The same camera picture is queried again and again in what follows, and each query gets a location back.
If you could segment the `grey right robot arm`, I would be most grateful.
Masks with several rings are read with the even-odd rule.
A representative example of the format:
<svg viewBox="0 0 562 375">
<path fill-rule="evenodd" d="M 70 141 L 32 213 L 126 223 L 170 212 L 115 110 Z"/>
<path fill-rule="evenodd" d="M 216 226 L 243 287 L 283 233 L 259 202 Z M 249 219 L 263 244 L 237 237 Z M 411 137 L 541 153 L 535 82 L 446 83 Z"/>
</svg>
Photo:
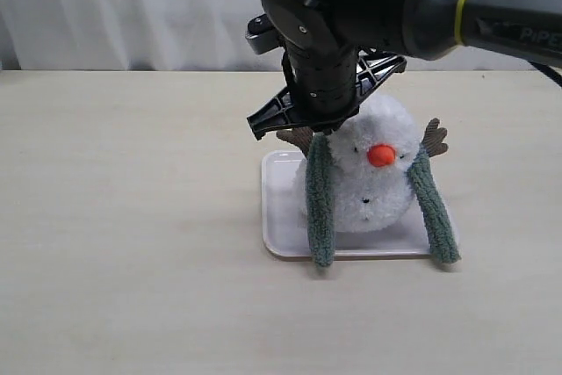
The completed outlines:
<svg viewBox="0 0 562 375">
<path fill-rule="evenodd" d="M 261 0 L 246 39 L 282 49 L 285 86 L 249 115 L 256 138 L 307 127 L 331 133 L 407 60 L 473 47 L 561 79 L 561 0 Z"/>
</svg>

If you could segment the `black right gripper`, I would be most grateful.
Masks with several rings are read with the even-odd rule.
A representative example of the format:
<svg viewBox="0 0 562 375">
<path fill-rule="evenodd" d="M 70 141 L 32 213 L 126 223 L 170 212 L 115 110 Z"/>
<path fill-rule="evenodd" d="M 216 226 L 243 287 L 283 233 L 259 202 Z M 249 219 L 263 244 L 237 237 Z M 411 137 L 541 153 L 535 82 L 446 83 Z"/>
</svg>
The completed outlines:
<svg viewBox="0 0 562 375">
<path fill-rule="evenodd" d="M 315 133 L 338 130 L 390 76 L 406 70 L 407 60 L 368 47 L 343 47 L 319 56 L 287 42 L 281 65 L 285 87 L 247 117 L 257 140 L 303 127 Z"/>
</svg>

